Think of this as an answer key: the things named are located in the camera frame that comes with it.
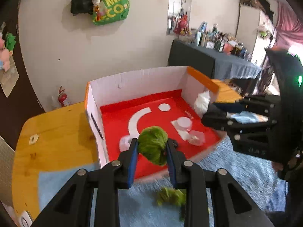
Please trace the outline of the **red fire extinguisher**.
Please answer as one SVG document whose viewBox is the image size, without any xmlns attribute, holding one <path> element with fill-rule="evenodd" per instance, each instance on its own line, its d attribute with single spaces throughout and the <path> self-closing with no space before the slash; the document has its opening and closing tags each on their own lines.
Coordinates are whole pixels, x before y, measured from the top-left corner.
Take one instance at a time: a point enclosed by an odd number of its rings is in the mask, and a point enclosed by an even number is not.
<svg viewBox="0 0 303 227">
<path fill-rule="evenodd" d="M 68 100 L 67 100 L 67 94 L 65 93 L 65 90 L 63 89 L 63 86 L 60 86 L 58 90 L 58 101 L 61 104 L 62 107 L 68 106 Z"/>
</svg>

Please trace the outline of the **red plush toy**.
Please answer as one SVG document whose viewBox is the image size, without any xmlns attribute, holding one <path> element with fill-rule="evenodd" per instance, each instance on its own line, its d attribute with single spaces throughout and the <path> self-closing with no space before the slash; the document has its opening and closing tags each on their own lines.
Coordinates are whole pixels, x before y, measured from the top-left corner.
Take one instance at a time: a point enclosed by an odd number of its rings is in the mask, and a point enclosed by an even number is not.
<svg viewBox="0 0 303 227">
<path fill-rule="evenodd" d="M 188 32 L 188 16 L 185 14 L 180 17 L 174 28 L 174 33 L 176 35 L 186 35 Z"/>
</svg>

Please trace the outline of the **blue cloth side table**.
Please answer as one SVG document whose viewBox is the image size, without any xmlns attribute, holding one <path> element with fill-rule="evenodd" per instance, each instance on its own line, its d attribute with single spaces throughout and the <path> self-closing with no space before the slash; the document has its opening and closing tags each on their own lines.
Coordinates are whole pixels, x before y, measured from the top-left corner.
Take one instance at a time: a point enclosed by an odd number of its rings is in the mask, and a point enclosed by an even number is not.
<svg viewBox="0 0 303 227">
<path fill-rule="evenodd" d="M 191 66 L 210 79 L 231 79 L 242 90 L 242 95 L 252 94 L 260 80 L 262 69 L 234 55 L 214 49 L 173 40 L 170 47 L 169 66 Z"/>
</svg>

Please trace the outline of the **pink white round device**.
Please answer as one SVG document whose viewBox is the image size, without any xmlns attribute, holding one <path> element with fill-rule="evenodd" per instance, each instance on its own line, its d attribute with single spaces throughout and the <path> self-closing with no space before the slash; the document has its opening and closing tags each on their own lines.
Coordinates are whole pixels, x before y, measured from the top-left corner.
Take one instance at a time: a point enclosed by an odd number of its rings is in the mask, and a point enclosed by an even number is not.
<svg viewBox="0 0 303 227">
<path fill-rule="evenodd" d="M 121 152 L 127 151 L 130 147 L 133 137 L 131 135 L 123 136 L 119 141 L 119 149 Z"/>
</svg>

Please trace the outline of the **white smart device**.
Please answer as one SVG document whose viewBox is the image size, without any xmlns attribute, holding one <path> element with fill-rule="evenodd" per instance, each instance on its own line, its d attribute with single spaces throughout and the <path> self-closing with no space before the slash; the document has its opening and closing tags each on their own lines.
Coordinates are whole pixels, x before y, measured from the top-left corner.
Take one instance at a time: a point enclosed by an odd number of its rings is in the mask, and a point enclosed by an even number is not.
<svg viewBox="0 0 303 227">
<path fill-rule="evenodd" d="M 28 211 L 23 211 L 18 218 L 20 227 L 31 227 L 33 219 Z"/>
</svg>

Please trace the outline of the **black roll white cloth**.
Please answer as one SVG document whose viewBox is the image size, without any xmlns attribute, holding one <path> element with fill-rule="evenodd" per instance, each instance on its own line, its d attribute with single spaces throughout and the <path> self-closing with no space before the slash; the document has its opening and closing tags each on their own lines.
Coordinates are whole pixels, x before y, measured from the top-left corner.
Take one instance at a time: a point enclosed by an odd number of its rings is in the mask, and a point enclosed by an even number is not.
<svg viewBox="0 0 303 227">
<path fill-rule="evenodd" d="M 209 91 L 198 94 L 194 102 L 194 111 L 200 118 L 206 113 L 216 114 L 219 117 L 226 117 L 227 115 L 227 112 L 220 110 L 214 104 L 210 103 Z"/>
</svg>

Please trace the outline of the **dark wooden door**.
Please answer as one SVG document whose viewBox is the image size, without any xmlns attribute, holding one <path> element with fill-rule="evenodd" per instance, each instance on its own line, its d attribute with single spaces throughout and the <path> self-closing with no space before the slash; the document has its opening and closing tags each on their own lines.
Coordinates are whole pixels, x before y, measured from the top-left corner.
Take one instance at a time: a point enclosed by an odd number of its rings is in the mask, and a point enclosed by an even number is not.
<svg viewBox="0 0 303 227">
<path fill-rule="evenodd" d="M 10 58 L 10 69 L 7 72 L 1 71 L 0 133 L 13 150 L 16 149 L 25 122 L 45 112 L 34 92 L 23 61 L 18 33 L 18 15 L 19 10 L 15 8 L 6 21 L 3 35 L 7 32 L 12 33 L 16 44 Z"/>
</svg>

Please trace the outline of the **wall mirror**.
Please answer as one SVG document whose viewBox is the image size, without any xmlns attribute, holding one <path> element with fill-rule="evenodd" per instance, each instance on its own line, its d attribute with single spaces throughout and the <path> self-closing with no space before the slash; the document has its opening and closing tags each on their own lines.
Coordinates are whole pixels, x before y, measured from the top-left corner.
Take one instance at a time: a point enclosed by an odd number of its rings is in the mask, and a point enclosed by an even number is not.
<svg viewBox="0 0 303 227">
<path fill-rule="evenodd" d="M 169 8 L 167 12 L 167 29 L 166 29 L 167 35 L 176 35 L 174 33 L 174 28 L 177 24 L 178 19 L 185 14 L 188 16 L 188 32 L 189 32 L 191 7 L 192 7 L 192 0 L 169 0 Z"/>
</svg>

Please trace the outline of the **plush toys on door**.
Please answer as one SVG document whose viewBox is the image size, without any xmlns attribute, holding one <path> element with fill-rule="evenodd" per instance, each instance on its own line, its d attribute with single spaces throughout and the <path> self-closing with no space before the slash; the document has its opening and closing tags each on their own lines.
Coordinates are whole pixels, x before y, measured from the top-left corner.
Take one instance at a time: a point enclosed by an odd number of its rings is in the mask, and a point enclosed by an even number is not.
<svg viewBox="0 0 303 227">
<path fill-rule="evenodd" d="M 6 26 L 6 23 L 3 22 L 1 24 L 1 39 L 0 39 L 0 64 L 1 70 L 7 72 L 10 68 L 10 58 L 13 55 L 13 50 L 16 44 L 15 36 L 7 32 L 5 36 L 3 36 L 3 31 Z"/>
</svg>

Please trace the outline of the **white refrigerator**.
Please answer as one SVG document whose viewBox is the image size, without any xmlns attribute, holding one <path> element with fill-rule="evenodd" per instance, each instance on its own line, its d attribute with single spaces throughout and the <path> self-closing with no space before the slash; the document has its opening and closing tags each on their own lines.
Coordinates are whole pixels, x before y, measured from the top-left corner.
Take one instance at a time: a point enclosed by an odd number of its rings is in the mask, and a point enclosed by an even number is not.
<svg viewBox="0 0 303 227">
<path fill-rule="evenodd" d="M 266 48 L 275 43 L 276 30 L 273 11 L 267 0 L 239 0 L 236 39 L 251 55 L 250 61 L 260 67 L 266 57 Z"/>
</svg>

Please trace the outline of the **blue fluffy towel mat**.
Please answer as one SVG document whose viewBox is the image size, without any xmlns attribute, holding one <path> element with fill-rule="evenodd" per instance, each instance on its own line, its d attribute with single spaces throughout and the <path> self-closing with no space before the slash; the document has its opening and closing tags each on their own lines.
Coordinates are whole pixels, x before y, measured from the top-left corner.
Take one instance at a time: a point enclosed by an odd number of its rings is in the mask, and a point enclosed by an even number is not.
<svg viewBox="0 0 303 227">
<path fill-rule="evenodd" d="M 209 113 L 202 123 L 225 128 L 235 151 L 282 163 L 280 175 L 285 177 L 293 154 L 293 149 L 286 148 L 286 140 L 295 129 L 294 119 L 277 107 L 268 109 L 267 116 L 266 122 L 240 124 Z M 129 150 L 99 170 L 78 170 L 50 200 L 33 226 L 89 226 L 92 207 L 95 226 L 119 226 L 118 191 L 133 184 L 138 145 L 134 139 Z M 172 186 L 186 191 L 185 226 L 208 226 L 207 190 L 213 196 L 218 226 L 271 226 L 265 213 L 230 173 L 202 169 L 176 150 L 171 139 L 166 143 L 165 155 Z"/>
</svg>

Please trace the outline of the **green tote bag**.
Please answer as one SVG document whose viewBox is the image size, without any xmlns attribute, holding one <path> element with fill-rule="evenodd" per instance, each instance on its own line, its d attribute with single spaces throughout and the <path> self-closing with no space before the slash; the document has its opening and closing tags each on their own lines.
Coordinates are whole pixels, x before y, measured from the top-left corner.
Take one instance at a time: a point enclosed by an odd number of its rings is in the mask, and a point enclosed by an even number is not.
<svg viewBox="0 0 303 227">
<path fill-rule="evenodd" d="M 123 21 L 129 13 L 129 0 L 92 0 L 92 22 L 101 26 Z"/>
</svg>

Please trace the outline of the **pink curtain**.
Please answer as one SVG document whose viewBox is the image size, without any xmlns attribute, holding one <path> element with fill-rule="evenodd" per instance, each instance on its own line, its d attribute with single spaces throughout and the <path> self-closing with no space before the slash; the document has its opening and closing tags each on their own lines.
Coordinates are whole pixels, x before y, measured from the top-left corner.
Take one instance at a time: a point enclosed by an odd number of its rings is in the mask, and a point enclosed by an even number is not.
<svg viewBox="0 0 303 227">
<path fill-rule="evenodd" d="M 276 40 L 274 47 L 287 50 L 302 60 L 302 22 L 285 3 L 277 3 Z M 269 59 L 265 59 L 258 83 L 258 93 L 264 94 L 272 81 L 274 72 Z"/>
</svg>

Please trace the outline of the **green fuzzy scrunchie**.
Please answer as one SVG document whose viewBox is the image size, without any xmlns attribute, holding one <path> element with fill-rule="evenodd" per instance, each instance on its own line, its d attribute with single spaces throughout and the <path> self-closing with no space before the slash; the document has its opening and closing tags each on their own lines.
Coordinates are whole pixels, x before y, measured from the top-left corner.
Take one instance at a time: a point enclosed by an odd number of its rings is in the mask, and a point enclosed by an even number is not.
<svg viewBox="0 0 303 227">
<path fill-rule="evenodd" d="M 185 220 L 185 208 L 186 208 L 186 190 L 176 190 L 172 187 L 162 187 L 156 198 L 156 203 L 158 206 L 164 204 L 174 205 L 179 208 L 179 219 L 181 221 Z"/>
<path fill-rule="evenodd" d="M 157 166 L 166 165 L 167 133 L 159 126 L 142 130 L 138 137 L 138 152 Z"/>
</svg>

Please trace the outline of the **clear square plastic box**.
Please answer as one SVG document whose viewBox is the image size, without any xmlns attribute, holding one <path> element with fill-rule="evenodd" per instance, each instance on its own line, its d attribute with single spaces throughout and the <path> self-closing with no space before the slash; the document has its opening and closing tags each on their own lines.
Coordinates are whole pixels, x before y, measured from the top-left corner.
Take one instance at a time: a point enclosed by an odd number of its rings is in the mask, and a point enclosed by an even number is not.
<svg viewBox="0 0 303 227">
<path fill-rule="evenodd" d="M 202 146 L 205 143 L 205 134 L 200 131 L 192 130 L 189 132 L 188 142 L 195 146 Z"/>
</svg>

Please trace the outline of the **orange cardboard box tray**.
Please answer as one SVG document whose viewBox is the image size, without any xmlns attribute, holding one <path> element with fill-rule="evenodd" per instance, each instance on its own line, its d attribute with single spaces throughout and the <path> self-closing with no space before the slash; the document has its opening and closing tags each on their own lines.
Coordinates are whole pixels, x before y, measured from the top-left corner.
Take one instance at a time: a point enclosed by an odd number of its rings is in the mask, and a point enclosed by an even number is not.
<svg viewBox="0 0 303 227">
<path fill-rule="evenodd" d="M 119 73 L 87 83 L 84 107 L 97 143 L 100 166 L 116 160 L 119 141 L 125 135 L 137 138 L 143 129 L 161 127 L 178 143 L 186 158 L 199 161 L 211 153 L 225 134 L 205 127 L 194 111 L 198 94 L 209 91 L 215 101 L 219 87 L 190 66 L 159 67 Z M 188 117 L 205 143 L 188 142 L 189 132 L 179 130 L 177 119 Z"/>
</svg>

